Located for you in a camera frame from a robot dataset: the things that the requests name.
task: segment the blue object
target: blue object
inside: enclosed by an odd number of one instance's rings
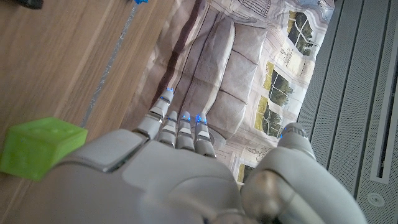
[[[197,120],[197,122],[200,122],[200,121],[201,121],[201,117],[200,117],[200,115],[199,115],[199,114],[197,115],[197,118],[196,118],[196,120]]]
[[[137,4],[141,4],[142,2],[148,3],[148,0],[135,0]]]

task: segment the ventilation slot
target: ventilation slot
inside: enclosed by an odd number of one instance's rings
[[[370,175],[370,180],[382,184],[388,184],[389,182],[392,152],[398,123],[398,96],[396,93],[398,76],[397,48],[398,31],[396,29]]]

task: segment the metal strip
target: metal strip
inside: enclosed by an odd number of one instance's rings
[[[398,123],[398,93],[395,92],[395,97],[394,97],[394,106],[392,108],[392,116],[391,116],[391,123],[390,123],[390,129],[389,129],[389,134],[388,134],[388,139],[387,139],[387,151],[386,151],[386,156],[384,160],[384,168],[383,168],[383,173],[382,177],[378,177],[377,173],[379,172],[379,167],[381,161],[381,153],[383,150],[383,143],[384,143],[384,138],[387,137],[385,136],[386,132],[386,125],[387,125],[387,115],[388,115],[388,109],[389,109],[389,101],[391,97],[391,86],[394,82],[394,77],[396,74],[396,66],[397,66],[397,56],[398,56],[398,23],[396,25],[396,32],[394,35],[394,43],[392,44],[392,52],[391,52],[391,59],[390,59],[390,65],[388,69],[388,76],[387,76],[387,81],[386,81],[386,89],[384,90],[384,99],[383,99],[383,104],[381,108],[381,114],[380,114],[380,123],[379,123],[379,129],[377,131],[377,138],[376,138],[376,145],[375,145],[375,150],[373,154],[373,162],[372,162],[372,169],[371,169],[371,175],[370,175],[370,180],[380,182],[382,184],[388,184],[389,183],[389,177],[390,177],[390,170],[391,170],[391,162],[392,162],[392,152],[394,150],[394,141],[395,141],[395,135],[396,135],[396,127]]]

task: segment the wooden table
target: wooden table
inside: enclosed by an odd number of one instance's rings
[[[34,11],[0,0],[0,145],[8,127],[48,116],[78,126],[86,118],[88,141],[118,129],[173,3],[136,7],[101,86],[134,1],[45,1]],[[29,185],[0,173],[0,223]]]

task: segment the gray wall panel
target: gray wall panel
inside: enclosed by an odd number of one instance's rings
[[[365,1],[349,68],[329,172],[355,194],[389,1]]]
[[[313,128],[311,144],[317,161],[324,167],[328,166],[333,147],[333,136],[340,115],[341,99],[351,64],[362,3],[362,0],[355,0],[345,1],[343,4],[317,120]]]
[[[398,0],[391,1],[389,20],[386,29],[386,38],[384,41],[384,50],[377,79],[377,87],[374,96],[374,104],[369,124],[369,133],[367,137],[366,150],[363,159],[363,168],[361,180],[359,182],[357,202],[363,209],[369,223],[397,223],[398,209],[398,134],[396,133],[394,152],[392,155],[392,167],[390,180],[388,184],[382,184],[370,180],[371,166],[376,145],[377,129],[381,114],[382,99],[386,85],[387,72],[389,69],[390,58],[392,57],[392,45],[394,41],[394,32],[398,20]],[[368,194],[380,194],[386,201],[383,207],[375,207],[368,202]]]

